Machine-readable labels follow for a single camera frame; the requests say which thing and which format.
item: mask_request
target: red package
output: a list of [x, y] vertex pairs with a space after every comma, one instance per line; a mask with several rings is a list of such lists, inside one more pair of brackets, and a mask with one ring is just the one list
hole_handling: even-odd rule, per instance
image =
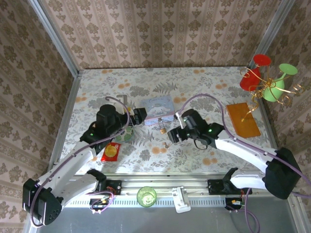
[[121, 146], [121, 144], [119, 144], [119, 143], [110, 142], [104, 150], [101, 161], [106, 161], [106, 162], [117, 161], [120, 146]]

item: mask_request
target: green object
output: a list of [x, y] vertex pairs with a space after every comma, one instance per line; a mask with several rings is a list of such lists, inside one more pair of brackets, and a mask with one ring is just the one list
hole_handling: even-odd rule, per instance
[[151, 187], [143, 187], [137, 192], [137, 201], [142, 207], [150, 207], [156, 202], [156, 191]]
[[122, 143], [122, 142], [128, 142], [132, 139], [134, 135], [134, 127], [128, 126], [121, 135], [115, 137], [116, 142]]
[[267, 87], [263, 92], [262, 92], [262, 97], [267, 100], [267, 101], [270, 101], [270, 102], [275, 102], [276, 100], [278, 100], [281, 95], [283, 94], [283, 91], [277, 89], [280, 88], [280, 89], [284, 89], [284, 81], [282, 80], [283, 78], [280, 77], [279, 79], [275, 79], [275, 82], [276, 82], [276, 85], [274, 86], [272, 84], [273, 87]]
[[296, 73], [298, 73], [297, 68], [290, 64], [286, 63], [280, 64], [279, 68], [285, 74], [295, 75]]

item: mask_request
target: table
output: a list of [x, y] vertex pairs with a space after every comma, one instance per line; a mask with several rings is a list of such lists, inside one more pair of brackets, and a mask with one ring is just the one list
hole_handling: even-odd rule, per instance
[[[198, 93], [209, 93], [223, 105], [247, 102], [251, 95], [239, 86], [241, 67], [186, 67], [186, 68], [137, 68], [84, 70], [80, 88], [73, 107], [61, 159], [79, 141], [82, 133], [95, 121], [101, 105], [108, 103], [105, 96], [127, 95], [128, 106], [139, 108], [140, 101], [170, 95], [175, 110]], [[216, 102], [209, 98], [195, 99], [186, 109], [194, 108], [208, 122], [221, 122]], [[264, 147], [271, 147], [265, 122], [260, 110], [253, 112], [261, 136], [249, 138]], [[225, 122], [234, 132], [228, 113]], [[178, 126], [178, 122], [165, 123], [166, 130]], [[228, 152], [208, 147], [198, 150], [193, 140], [172, 144], [167, 134], [161, 134], [159, 126], [135, 127], [131, 141], [122, 143], [116, 162], [101, 162], [102, 152], [85, 164], [77, 175], [95, 168], [105, 173], [135, 172], [227, 172], [232, 167], [245, 170], [257, 169], [248, 162]]]

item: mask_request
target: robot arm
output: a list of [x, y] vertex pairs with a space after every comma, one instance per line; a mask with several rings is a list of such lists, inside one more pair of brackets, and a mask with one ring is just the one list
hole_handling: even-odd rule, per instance
[[[196, 141], [200, 141], [206, 147], [210, 145], [216, 149], [225, 150], [250, 162], [259, 169], [259, 171], [246, 172], [232, 168], [223, 178], [221, 190], [219, 192], [215, 189], [211, 190], [214, 188], [211, 185], [209, 187], [210, 193], [212, 191], [213, 194], [234, 194], [243, 188], [261, 188], [267, 189], [280, 199], [287, 199], [300, 179], [300, 176], [289, 167], [267, 156], [267, 153], [271, 153], [300, 170], [290, 150], [286, 148], [280, 150], [263, 148], [238, 136], [232, 138], [222, 125], [207, 124], [193, 109], [187, 110], [182, 116], [177, 117], [181, 117], [180, 122], [185, 123], [185, 125], [168, 132], [173, 143], [191, 138], [195, 145]], [[251, 146], [245, 146], [241, 142], [247, 142]], [[264, 152], [258, 153], [255, 150], [256, 148]]]
[[[144, 108], [134, 109], [134, 116], [130, 116], [131, 125], [141, 124], [146, 116]], [[32, 179], [26, 181], [23, 185], [23, 209], [31, 213], [43, 225], [48, 225], [74, 198], [94, 190], [105, 190], [108, 183], [106, 176], [94, 169], [74, 182], [69, 183], [69, 180], [109, 143], [109, 141], [99, 144], [96, 142], [112, 138], [126, 122], [127, 115], [118, 113], [114, 106], [106, 104], [100, 107], [96, 121], [83, 133], [80, 142], [71, 152], [37, 181]]]

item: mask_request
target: metal corner post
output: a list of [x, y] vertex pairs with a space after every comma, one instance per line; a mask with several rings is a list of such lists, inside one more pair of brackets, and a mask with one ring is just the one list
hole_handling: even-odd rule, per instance
[[49, 15], [44, 9], [42, 3], [40, 2], [40, 0], [29, 0], [29, 3], [38, 15], [38, 18], [41, 21], [44, 29], [47, 31], [52, 42], [55, 44], [57, 51], [62, 56], [69, 71], [72, 73], [72, 76], [74, 78], [78, 77], [78, 67], [75, 65], [73, 59], [71, 58], [68, 50], [66, 49], [60, 35], [57, 33], [57, 30], [53, 26], [52, 21], [49, 18]]
[[272, 128], [271, 128], [271, 125], [270, 125], [270, 122], [269, 122], [269, 118], [268, 118], [267, 112], [266, 112], [265, 107], [263, 105], [262, 99], [259, 99], [258, 102], [259, 102], [259, 109], [261, 111], [261, 114], [262, 114], [262, 117], [264, 119], [264, 123], [265, 123], [266, 129], [267, 129], [267, 135], [268, 135], [271, 147], [277, 148], [276, 139], [274, 138], [273, 131], [272, 131]]
[[[265, 54], [272, 41], [274, 40], [278, 30], [280, 29], [280, 27], [282, 26], [287, 14], [289, 13], [289, 11], [291, 10], [293, 4], [295, 3], [295, 0], [282, 0], [282, 2], [280, 3], [280, 5], [278, 6], [275, 15], [273, 16], [265, 34], [262, 37], [261, 42], [259, 43], [255, 54]], [[250, 68], [254, 68], [255, 63], [252, 60], [248, 67]]]
[[62, 119], [62, 122], [60, 124], [59, 131], [57, 134], [57, 138], [55, 141], [55, 145], [54, 145], [54, 148], [52, 151], [48, 170], [52, 169], [54, 163], [57, 162], [57, 160], [60, 158], [60, 155], [62, 153], [63, 145], [65, 142], [65, 138], [66, 138], [66, 134], [67, 134], [70, 118], [71, 118], [71, 113], [72, 113], [73, 106], [74, 106], [74, 103], [75, 103], [75, 100], [77, 97], [77, 93], [78, 93], [78, 90], [80, 87], [81, 76], [82, 76], [82, 72], [79, 72], [78, 77], [73, 80], [72, 87], [70, 90], [70, 94], [69, 94], [69, 97], [67, 100], [66, 108], [65, 108], [65, 111], [63, 114], [63, 119]]

